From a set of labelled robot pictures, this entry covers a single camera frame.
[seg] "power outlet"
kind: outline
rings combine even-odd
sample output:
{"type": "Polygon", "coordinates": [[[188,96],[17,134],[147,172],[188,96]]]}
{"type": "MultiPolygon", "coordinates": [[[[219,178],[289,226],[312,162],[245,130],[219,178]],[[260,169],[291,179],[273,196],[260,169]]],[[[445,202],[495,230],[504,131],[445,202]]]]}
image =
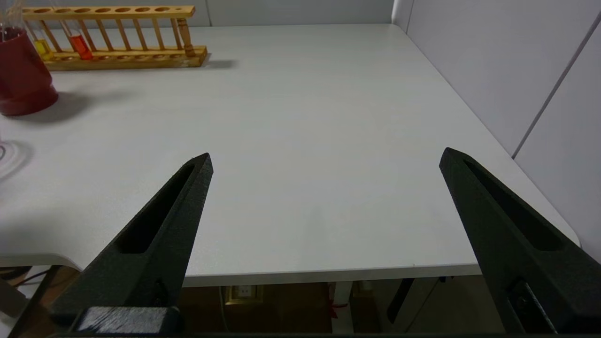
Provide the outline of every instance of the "power outlet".
{"type": "Polygon", "coordinates": [[[225,305],[262,302],[263,285],[240,285],[227,287],[227,301],[225,305]]]}
{"type": "Polygon", "coordinates": [[[236,298],[253,298],[254,297],[254,293],[253,292],[256,286],[253,285],[240,285],[238,287],[235,287],[234,290],[236,291],[236,298]]]}

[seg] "table surface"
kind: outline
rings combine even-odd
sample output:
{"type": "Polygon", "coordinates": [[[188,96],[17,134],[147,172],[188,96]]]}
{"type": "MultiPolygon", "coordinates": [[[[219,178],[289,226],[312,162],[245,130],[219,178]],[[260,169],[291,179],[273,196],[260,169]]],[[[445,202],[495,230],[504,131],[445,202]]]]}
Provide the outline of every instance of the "table surface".
{"type": "Polygon", "coordinates": [[[0,121],[28,155],[0,182],[0,266],[86,267],[205,152],[215,173],[187,286],[478,274],[445,147],[578,243],[398,27],[191,34],[212,53],[202,68],[55,72],[58,103],[0,121]]]}

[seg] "red beaker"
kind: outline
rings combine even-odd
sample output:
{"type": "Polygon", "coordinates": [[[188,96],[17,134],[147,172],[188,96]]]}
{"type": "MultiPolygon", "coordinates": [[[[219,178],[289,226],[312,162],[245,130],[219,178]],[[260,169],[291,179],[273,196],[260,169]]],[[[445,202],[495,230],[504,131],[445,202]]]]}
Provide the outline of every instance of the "red beaker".
{"type": "Polygon", "coordinates": [[[52,77],[25,30],[4,28],[4,38],[0,41],[0,113],[32,114],[57,99],[52,77]]]}

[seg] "yellow liquid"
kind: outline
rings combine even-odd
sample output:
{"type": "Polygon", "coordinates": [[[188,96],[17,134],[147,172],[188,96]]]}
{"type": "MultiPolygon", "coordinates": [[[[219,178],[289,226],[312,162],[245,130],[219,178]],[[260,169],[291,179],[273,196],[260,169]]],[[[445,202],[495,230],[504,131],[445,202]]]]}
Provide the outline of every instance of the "yellow liquid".
{"type": "Polygon", "coordinates": [[[48,42],[46,42],[46,40],[36,40],[34,41],[34,46],[38,54],[40,54],[42,60],[50,61],[54,58],[54,53],[50,49],[50,46],[48,46],[48,42]]]}

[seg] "test tube rack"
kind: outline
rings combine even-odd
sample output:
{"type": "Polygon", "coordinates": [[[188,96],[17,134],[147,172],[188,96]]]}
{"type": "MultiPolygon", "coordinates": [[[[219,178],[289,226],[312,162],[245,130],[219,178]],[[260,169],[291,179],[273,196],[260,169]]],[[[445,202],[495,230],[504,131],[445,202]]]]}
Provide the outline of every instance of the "test tube rack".
{"type": "Polygon", "coordinates": [[[187,18],[194,15],[194,6],[120,6],[120,7],[26,7],[23,9],[25,25],[31,33],[32,21],[38,21],[52,45],[53,58],[44,63],[49,70],[93,69],[143,69],[199,67],[207,56],[206,46],[193,46],[187,18]],[[150,19],[158,46],[147,46],[140,20],[150,19]],[[158,19],[169,19],[176,46],[165,46],[158,19]],[[48,21],[74,20],[79,25],[90,50],[92,60],[81,60],[75,47],[59,45],[49,28],[48,21]],[[122,48],[113,47],[103,22],[114,20],[123,40],[122,48]],[[124,20],[132,20],[139,39],[139,47],[132,46],[127,38],[124,20]],[[106,48],[98,48],[88,27],[90,21],[100,31],[106,48]]]}

